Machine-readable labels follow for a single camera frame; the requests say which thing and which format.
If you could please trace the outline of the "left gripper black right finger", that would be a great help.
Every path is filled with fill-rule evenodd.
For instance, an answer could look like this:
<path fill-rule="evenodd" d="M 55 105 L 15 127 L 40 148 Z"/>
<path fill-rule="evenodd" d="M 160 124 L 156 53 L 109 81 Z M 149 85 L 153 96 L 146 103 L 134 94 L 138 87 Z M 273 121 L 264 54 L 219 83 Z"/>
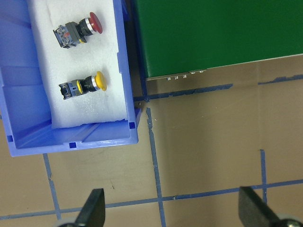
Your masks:
<path fill-rule="evenodd" d="M 244 227 L 278 227 L 281 219 L 248 186 L 239 188 L 238 215 Z"/>

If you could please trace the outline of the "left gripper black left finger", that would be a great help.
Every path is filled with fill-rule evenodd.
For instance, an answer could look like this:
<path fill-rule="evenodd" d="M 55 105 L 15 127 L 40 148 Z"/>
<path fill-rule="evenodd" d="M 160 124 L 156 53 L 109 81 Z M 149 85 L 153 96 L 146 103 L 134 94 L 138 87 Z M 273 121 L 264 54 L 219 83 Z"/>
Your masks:
<path fill-rule="evenodd" d="M 104 189 L 93 189 L 75 220 L 76 227 L 102 227 L 105 223 Z"/>

